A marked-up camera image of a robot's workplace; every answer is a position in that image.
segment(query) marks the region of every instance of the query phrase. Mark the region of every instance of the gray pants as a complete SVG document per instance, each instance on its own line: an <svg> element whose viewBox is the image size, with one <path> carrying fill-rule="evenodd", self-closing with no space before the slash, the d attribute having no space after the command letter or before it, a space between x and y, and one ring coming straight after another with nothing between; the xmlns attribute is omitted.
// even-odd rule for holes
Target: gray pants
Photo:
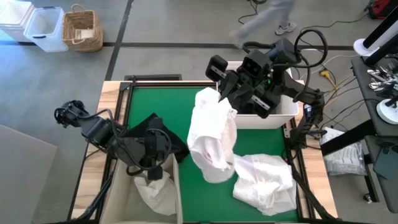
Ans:
<svg viewBox="0 0 398 224"><path fill-rule="evenodd" d="M287 27L289 25L289 15L292 12L294 0L271 0L268 9L260 12L253 20L245 23L238 30L238 37L245 38L260 27L266 26L276 17L280 17L279 25Z"/></svg>

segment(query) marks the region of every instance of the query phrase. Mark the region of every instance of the white plastic bin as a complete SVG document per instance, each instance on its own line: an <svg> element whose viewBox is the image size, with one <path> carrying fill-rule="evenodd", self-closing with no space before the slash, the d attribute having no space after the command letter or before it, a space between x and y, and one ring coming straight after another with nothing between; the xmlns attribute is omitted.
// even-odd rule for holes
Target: white plastic bin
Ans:
<svg viewBox="0 0 398 224"><path fill-rule="evenodd" d="M63 52L68 45L62 41L63 10L60 7L35 9L24 35L46 52Z"/></svg>
<svg viewBox="0 0 398 224"><path fill-rule="evenodd" d="M31 2L0 3L0 29L18 42L31 42L24 31L34 9Z"/></svg>
<svg viewBox="0 0 398 224"><path fill-rule="evenodd" d="M236 70L242 62L228 62L227 70ZM235 117L238 129L276 129L284 125L294 116L299 114L299 104L293 103L293 99L282 95L277 106L276 114L270 114L266 119L260 118L256 114L237 114Z"/></svg>

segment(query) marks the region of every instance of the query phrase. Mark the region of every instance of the sneaker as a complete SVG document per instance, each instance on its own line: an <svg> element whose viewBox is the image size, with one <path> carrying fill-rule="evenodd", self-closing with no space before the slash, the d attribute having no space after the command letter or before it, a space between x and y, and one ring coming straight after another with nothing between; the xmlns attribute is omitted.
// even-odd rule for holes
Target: sneaker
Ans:
<svg viewBox="0 0 398 224"><path fill-rule="evenodd" d="M294 29L296 29L297 24L295 23L289 23L289 25L285 28L279 26L279 28L277 30L275 30L275 34L276 35L282 35L286 32L292 32Z"/></svg>
<svg viewBox="0 0 398 224"><path fill-rule="evenodd" d="M228 43L236 47L236 49L241 50L243 45L243 39L239 38L238 32L232 30L228 35Z"/></svg>

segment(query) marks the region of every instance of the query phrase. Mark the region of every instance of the white fabric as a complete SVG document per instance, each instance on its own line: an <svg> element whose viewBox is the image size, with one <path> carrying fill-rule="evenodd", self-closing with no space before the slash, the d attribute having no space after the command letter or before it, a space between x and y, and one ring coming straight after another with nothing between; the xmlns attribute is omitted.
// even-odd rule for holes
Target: white fabric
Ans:
<svg viewBox="0 0 398 224"><path fill-rule="evenodd" d="M239 175L233 197L256 207L263 215L296 209L296 181L292 169L279 156L237 156Z"/></svg>
<svg viewBox="0 0 398 224"><path fill-rule="evenodd" d="M235 116L227 98L205 88L195 97L188 148L207 182L220 183L234 174L233 147L236 142Z"/></svg>
<svg viewBox="0 0 398 224"><path fill-rule="evenodd" d="M134 183L143 201L154 211L162 215L176 214L176 188L169 178L170 174L163 171L163 178L147 184L144 177L135 177Z"/></svg>

